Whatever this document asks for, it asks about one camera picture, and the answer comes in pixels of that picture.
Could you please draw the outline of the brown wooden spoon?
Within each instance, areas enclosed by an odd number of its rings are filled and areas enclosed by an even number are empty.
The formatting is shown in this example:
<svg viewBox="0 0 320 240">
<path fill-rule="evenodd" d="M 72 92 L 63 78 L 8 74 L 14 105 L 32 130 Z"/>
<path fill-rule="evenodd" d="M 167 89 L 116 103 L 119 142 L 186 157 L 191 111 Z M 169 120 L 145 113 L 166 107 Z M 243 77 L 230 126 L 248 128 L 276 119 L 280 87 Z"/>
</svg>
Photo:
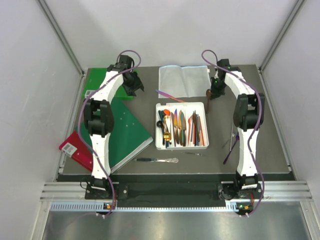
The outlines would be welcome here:
<svg viewBox="0 0 320 240">
<path fill-rule="evenodd" d="M 207 90 L 206 90 L 206 100 L 207 100 L 207 102 L 206 102 L 206 109 L 205 109 L 205 113 L 206 113 L 206 114 L 208 114 L 209 111 L 210 111 L 211 96 L 212 96 L 211 90 L 210 90 L 210 89 L 207 89 Z"/>
</svg>

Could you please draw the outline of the iridescent knife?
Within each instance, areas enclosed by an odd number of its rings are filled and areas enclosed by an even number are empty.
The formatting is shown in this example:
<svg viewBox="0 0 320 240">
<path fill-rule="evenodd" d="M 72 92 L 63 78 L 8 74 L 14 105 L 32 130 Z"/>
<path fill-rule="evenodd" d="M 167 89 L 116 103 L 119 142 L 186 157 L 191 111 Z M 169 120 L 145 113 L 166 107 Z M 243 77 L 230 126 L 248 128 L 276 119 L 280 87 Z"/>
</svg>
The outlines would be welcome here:
<svg viewBox="0 0 320 240">
<path fill-rule="evenodd" d="M 176 98 L 176 97 L 174 97 L 174 96 L 172 96 L 172 95 L 170 95 L 170 94 L 168 94 L 168 93 L 166 93 L 166 92 L 160 91 L 160 90 L 158 90 L 158 89 L 156 89 L 155 91 L 156 91 L 158 94 L 160 94 L 161 96 L 166 97 L 166 98 L 169 98 L 169 99 L 172 99 L 172 100 L 177 101 L 177 102 L 179 102 L 179 103 L 184 103 L 184 102 L 185 102 L 185 101 L 183 101 L 183 100 L 181 100 L 181 99 L 178 99 L 178 98 Z"/>
<path fill-rule="evenodd" d="M 178 111 L 174 111 L 173 119 L 173 128 L 174 128 L 174 145 L 179 144 L 179 132 L 178 132 Z"/>
</svg>

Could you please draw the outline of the silver chopstick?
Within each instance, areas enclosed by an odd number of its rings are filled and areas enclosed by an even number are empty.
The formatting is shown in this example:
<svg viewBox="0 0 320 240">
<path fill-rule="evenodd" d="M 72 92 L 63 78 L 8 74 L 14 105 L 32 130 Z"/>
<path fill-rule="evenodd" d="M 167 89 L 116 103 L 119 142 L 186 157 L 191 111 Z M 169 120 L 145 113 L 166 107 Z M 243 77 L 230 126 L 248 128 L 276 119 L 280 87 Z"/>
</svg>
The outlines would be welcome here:
<svg viewBox="0 0 320 240">
<path fill-rule="evenodd" d="M 231 122 L 231 131 L 230 131 L 230 141 L 229 141 L 229 151 L 232 151 L 232 145 L 233 145 L 233 137 L 234 137 L 234 123 Z"/>
</svg>

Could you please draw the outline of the teal handled gold spoon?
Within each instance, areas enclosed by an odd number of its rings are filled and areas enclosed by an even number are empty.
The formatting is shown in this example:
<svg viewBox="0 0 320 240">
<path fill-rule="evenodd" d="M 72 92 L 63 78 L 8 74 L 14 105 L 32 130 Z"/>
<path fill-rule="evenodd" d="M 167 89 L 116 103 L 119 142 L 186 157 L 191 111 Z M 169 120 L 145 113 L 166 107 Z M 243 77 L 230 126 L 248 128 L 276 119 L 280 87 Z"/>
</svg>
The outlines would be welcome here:
<svg viewBox="0 0 320 240">
<path fill-rule="evenodd" d="M 164 118 L 162 118 L 162 116 L 161 116 L 161 110 L 158 111 L 158 115 L 159 115 L 159 117 L 160 117 L 160 120 L 163 122 L 164 130 L 165 130 L 165 132 L 166 132 L 166 134 L 167 134 L 167 142 L 170 142 L 171 139 L 172 139 L 171 133 L 169 133 L 168 131 L 166 131 L 166 126 L 165 126 L 165 123 L 164 123 Z"/>
</svg>

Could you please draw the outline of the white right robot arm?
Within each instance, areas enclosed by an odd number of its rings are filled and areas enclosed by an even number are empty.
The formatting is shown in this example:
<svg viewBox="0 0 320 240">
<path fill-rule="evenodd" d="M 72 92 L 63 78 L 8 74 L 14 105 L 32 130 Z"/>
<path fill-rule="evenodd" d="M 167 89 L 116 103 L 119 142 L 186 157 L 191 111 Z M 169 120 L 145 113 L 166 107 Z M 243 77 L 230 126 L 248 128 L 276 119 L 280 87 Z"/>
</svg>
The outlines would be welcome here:
<svg viewBox="0 0 320 240">
<path fill-rule="evenodd" d="M 233 192 L 237 197 L 245 198 L 258 186 L 255 159 L 259 128 L 264 120 L 265 95 L 258 93 L 247 83 L 241 70 L 232 67 L 228 59 L 219 60 L 215 69 L 208 99 L 213 100 L 224 95 L 226 87 L 229 87 L 236 97 L 233 124 L 237 127 L 239 137 L 239 161 Z"/>
</svg>

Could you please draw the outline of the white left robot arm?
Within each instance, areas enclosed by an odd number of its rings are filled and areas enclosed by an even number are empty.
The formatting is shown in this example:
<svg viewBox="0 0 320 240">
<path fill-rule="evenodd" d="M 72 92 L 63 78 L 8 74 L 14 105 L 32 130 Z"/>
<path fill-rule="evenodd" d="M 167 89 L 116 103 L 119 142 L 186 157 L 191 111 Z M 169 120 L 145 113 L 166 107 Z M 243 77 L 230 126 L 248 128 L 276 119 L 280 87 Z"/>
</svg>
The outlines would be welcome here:
<svg viewBox="0 0 320 240">
<path fill-rule="evenodd" d="M 135 96 L 137 90 L 144 90 L 144 85 L 135 72 L 141 62 L 135 64 L 134 59 L 125 53 L 134 51 L 125 50 L 118 55 L 116 63 L 107 68 L 100 87 L 89 94 L 81 109 L 84 125 L 92 142 L 91 175 L 98 180 L 106 180 L 111 174 L 109 139 L 115 125 L 111 102 L 117 90 L 123 87 L 128 96 Z"/>
</svg>

